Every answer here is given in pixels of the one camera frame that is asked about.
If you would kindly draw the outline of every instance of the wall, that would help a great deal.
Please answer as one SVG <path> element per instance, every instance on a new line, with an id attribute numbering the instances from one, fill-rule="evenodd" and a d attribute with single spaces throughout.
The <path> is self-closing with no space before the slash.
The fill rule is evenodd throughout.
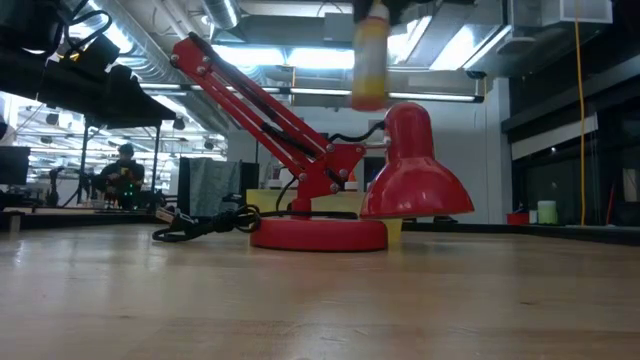
<path id="1" fill-rule="evenodd" d="M 502 224 L 505 214 L 511 211 L 511 154 L 506 136 L 500 131 L 500 122 L 509 117 L 508 92 L 507 80 L 497 80 L 484 104 L 419 102 L 431 115 L 437 160 L 458 176 L 475 205 L 474 213 L 454 216 L 460 222 Z M 347 135 L 361 135 L 368 130 L 370 120 L 384 117 L 384 113 L 344 108 L 293 110 L 318 132 Z M 367 155 L 383 156 L 383 152 Z M 260 146 L 261 172 L 269 158 L 266 149 Z M 254 159 L 255 140 L 246 131 L 230 133 L 228 160 L 254 162 Z M 362 162 L 355 170 L 356 177 L 362 179 Z"/>

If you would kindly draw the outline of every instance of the fluorescent light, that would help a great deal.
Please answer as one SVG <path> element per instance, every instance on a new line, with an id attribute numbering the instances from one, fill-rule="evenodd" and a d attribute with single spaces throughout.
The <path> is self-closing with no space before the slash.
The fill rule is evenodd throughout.
<path id="1" fill-rule="evenodd" d="M 94 132 L 94 133 L 98 133 L 100 135 L 105 135 L 105 136 L 113 136 L 113 134 L 111 134 L 110 132 L 108 132 L 107 130 L 100 130 L 97 127 L 94 126 L 90 126 L 89 127 L 89 131 Z"/>
<path id="2" fill-rule="evenodd" d="M 125 140 L 123 138 L 117 138 L 117 137 L 110 137 L 107 141 L 111 141 L 112 143 L 114 143 L 116 145 L 124 145 L 124 144 L 128 143 L 127 140 Z"/>
<path id="3" fill-rule="evenodd" d="M 466 70 L 469 69 L 470 67 L 472 67 L 473 65 L 475 65 L 478 61 L 480 61 L 480 59 L 482 59 L 485 55 L 487 55 L 487 53 L 493 49 L 494 46 L 496 46 L 505 36 L 507 36 L 507 34 L 509 34 L 511 32 L 511 25 L 507 25 L 505 26 L 504 29 L 502 29 L 498 35 L 496 35 L 493 39 L 491 39 L 491 41 L 489 41 L 485 46 L 483 46 L 480 51 L 478 51 L 469 61 L 467 61 L 466 64 L 464 64 L 462 67 Z"/>
<path id="4" fill-rule="evenodd" d="M 303 94 L 303 95 L 347 96 L 347 95 L 351 95 L 351 90 L 292 88 L 291 89 L 291 93 L 292 94 Z"/>
<path id="5" fill-rule="evenodd" d="M 226 62 L 235 66 L 282 65 L 284 56 L 276 48 L 251 48 L 213 45 Z"/>
<path id="6" fill-rule="evenodd" d="M 301 69 L 353 69 L 353 50 L 297 48 L 291 52 L 288 65 Z"/>
<path id="7" fill-rule="evenodd" d="M 189 114 L 187 114 L 187 109 L 182 106 L 181 104 L 178 104 L 177 102 L 169 99 L 168 97 L 164 96 L 164 95 L 155 95 L 152 96 L 153 99 L 157 102 L 159 102 L 160 104 L 164 105 L 165 107 L 169 108 L 171 111 L 179 113 L 180 115 L 184 116 L 187 119 L 191 119 L 191 117 L 189 116 Z"/>
<path id="8" fill-rule="evenodd" d="M 420 93 L 389 93 L 392 99 L 405 100 L 433 100 L 433 101 L 460 101 L 472 102 L 476 98 L 470 95 L 445 95 L 445 94 L 420 94 Z"/>
<path id="9" fill-rule="evenodd" d="M 153 84 L 153 83 L 140 83 L 140 88 L 149 90 L 180 90 L 178 84 Z"/>
<path id="10" fill-rule="evenodd" d="M 420 20 L 414 20 L 407 24 L 407 33 L 409 34 L 408 39 L 404 49 L 396 58 L 396 64 L 405 62 L 409 59 L 409 56 L 411 56 L 415 50 L 418 42 L 422 39 L 422 35 L 427 31 L 429 23 L 431 23 L 431 16 L 425 16 Z"/>
<path id="11" fill-rule="evenodd" d="M 227 86 L 227 90 L 233 92 L 233 93 L 237 93 L 238 90 L 234 89 L 231 86 Z M 280 88 L 271 88 L 271 87 L 266 87 L 266 88 L 262 88 L 263 91 L 265 91 L 268 94 L 278 94 L 280 92 Z"/>
<path id="12" fill-rule="evenodd" d="M 467 25 L 451 38 L 438 58 L 431 64 L 431 70 L 458 70 L 477 51 L 473 31 Z"/>

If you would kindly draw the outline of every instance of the lamp shade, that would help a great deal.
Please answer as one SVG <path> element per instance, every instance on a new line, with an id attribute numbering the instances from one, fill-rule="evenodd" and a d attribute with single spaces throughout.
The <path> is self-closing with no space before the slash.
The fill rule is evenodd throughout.
<path id="1" fill-rule="evenodd" d="M 388 163 L 362 204 L 364 219 L 453 215 L 473 211 L 460 180 L 434 159 L 429 113 L 420 105 L 393 106 L 385 118 Z"/>

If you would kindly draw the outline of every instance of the lamp arm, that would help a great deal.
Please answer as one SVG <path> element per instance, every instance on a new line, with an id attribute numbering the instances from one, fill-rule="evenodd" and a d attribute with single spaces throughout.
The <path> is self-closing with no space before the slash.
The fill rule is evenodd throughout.
<path id="1" fill-rule="evenodd" d="M 366 153 L 361 144 L 333 144 L 325 139 L 194 33 L 175 45 L 171 62 L 298 178 L 298 200 L 302 201 L 297 202 L 298 208 L 294 201 L 295 211 L 310 211 L 310 199 L 338 192 Z"/>

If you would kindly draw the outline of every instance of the blurry yellow object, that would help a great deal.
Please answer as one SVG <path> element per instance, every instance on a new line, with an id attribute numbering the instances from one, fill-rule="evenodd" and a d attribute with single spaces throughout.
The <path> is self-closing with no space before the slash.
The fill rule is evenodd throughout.
<path id="1" fill-rule="evenodd" d="M 260 212 L 276 211 L 276 200 L 280 190 L 247 190 L 247 204 L 256 205 Z M 285 210 L 287 204 L 296 196 L 295 190 L 287 191 L 280 203 L 280 210 Z M 364 200 L 363 192 L 341 192 L 336 195 L 323 196 L 311 200 L 313 211 L 345 211 L 360 213 Z M 382 221 L 387 227 L 389 246 L 400 241 L 402 235 L 402 219 Z"/>
<path id="2" fill-rule="evenodd" d="M 355 66 L 351 107 L 355 110 L 376 111 L 386 107 L 389 32 L 389 10 L 376 2 L 369 16 L 358 24 L 353 41 Z"/>

